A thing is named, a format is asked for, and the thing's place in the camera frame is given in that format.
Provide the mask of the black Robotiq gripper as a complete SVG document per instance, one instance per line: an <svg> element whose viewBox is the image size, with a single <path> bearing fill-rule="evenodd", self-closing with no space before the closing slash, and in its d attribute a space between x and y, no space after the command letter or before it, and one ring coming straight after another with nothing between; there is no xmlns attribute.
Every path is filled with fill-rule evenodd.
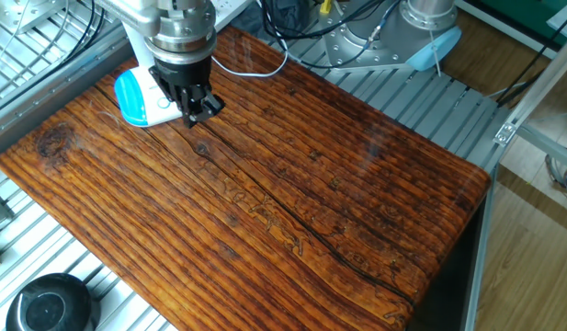
<svg viewBox="0 0 567 331"><path fill-rule="evenodd" d="M224 101L211 93L211 57L191 64L154 60L148 71L168 99L178 99L184 124L193 128L199 119L218 115Z"/></svg>

